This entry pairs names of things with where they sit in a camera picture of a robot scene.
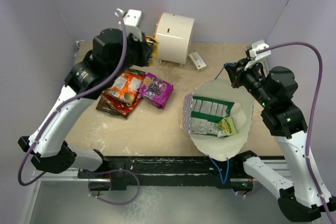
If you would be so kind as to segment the red Doritos chips bag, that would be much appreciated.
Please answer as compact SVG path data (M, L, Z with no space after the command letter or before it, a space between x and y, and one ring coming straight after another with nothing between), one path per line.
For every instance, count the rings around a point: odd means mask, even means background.
M119 100L111 97L110 95L107 94L106 91L102 92L101 97L105 98L106 101L108 102L108 104L110 106L114 107L115 109L122 107L123 109L130 110L131 113L134 111L134 109L138 106L138 104L140 103L140 101L143 99L142 96L140 94L138 94L135 97L132 105L129 105L129 104L125 103L125 102L119 101Z

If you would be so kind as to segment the blue checkered paper bag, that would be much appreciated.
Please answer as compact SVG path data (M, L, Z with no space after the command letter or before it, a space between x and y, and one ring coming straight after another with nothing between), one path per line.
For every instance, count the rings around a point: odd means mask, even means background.
M228 182L230 159L242 149L252 124L254 99L228 80L206 81L183 100L181 129L196 148L209 157Z

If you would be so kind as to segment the purple Lot 100 gummy bag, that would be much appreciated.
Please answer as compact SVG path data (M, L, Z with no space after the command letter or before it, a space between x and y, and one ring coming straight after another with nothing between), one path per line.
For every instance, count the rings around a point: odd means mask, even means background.
M148 72L139 88L139 94L149 99L158 109L164 109L173 90L174 85Z

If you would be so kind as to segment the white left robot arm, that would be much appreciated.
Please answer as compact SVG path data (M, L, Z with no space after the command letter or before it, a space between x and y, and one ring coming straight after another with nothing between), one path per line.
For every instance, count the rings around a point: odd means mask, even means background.
M59 174L68 168L86 169L96 178L107 174L108 160L99 150L75 148L65 138L83 112L121 73L133 65L149 65L152 47L146 43L145 34L141 36L138 40L132 33L127 35L121 68L117 66L123 52L122 31L108 28L94 37L92 49L66 76L59 98L41 126L18 140L22 150L32 155L31 163L37 170Z

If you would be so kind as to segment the orange candy bag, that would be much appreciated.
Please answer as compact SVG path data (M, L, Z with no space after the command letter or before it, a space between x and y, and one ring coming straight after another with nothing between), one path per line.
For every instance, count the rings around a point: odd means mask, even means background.
M107 88L106 92L111 97L132 105L143 79L144 76L125 71L115 79L113 85Z

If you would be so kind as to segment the light green Himalaya candy packet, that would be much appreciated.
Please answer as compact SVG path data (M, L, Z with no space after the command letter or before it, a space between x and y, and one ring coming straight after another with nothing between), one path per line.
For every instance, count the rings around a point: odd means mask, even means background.
M238 133L234 121L230 116L222 118L219 122L215 123L214 127L214 133L217 137L228 137Z

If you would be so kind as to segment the brown Kettle chips bag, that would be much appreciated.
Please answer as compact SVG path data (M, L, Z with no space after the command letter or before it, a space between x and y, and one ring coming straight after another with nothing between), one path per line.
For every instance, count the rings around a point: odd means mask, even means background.
M110 106L106 99L103 97L100 98L96 106L96 110L104 112L108 115L122 117L124 119L127 119L131 113L130 110L123 109L122 107L115 109L114 107Z

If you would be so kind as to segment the yellow M&M candy bag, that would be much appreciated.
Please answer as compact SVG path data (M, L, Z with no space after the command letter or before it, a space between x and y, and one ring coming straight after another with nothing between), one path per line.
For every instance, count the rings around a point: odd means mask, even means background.
M159 42L154 37L151 37L151 36L145 36L145 39L146 39L147 45L150 46L150 48L152 49L152 52L150 54L149 61L148 61L149 66L152 66L155 64L155 59L158 55L157 48L158 48Z

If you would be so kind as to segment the teal mint candy bag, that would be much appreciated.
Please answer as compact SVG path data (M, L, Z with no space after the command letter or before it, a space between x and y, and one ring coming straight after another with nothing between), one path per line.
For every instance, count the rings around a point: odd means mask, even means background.
M128 69L126 72L133 73L133 74L138 74L140 76L144 76L145 72L142 70L137 70L137 69Z

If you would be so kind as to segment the green snack bag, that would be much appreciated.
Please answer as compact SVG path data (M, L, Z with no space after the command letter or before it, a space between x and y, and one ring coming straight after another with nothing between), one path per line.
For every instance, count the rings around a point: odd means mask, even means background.
M215 123L230 116L233 106L234 102L193 96L190 133L217 137Z

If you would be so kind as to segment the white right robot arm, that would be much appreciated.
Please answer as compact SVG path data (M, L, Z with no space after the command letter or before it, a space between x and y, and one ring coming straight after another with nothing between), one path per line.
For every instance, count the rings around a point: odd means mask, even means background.
M234 173L257 179L274 195L281 212L291 222L312 222L322 212L335 211L335 196L326 189L306 142L305 118L291 100L298 88L294 73L285 67L274 67L264 74L261 63L246 69L247 63L247 59L242 59L224 68L232 87L244 87L262 106L263 123L282 150L291 179L280 176L251 151L239 156Z

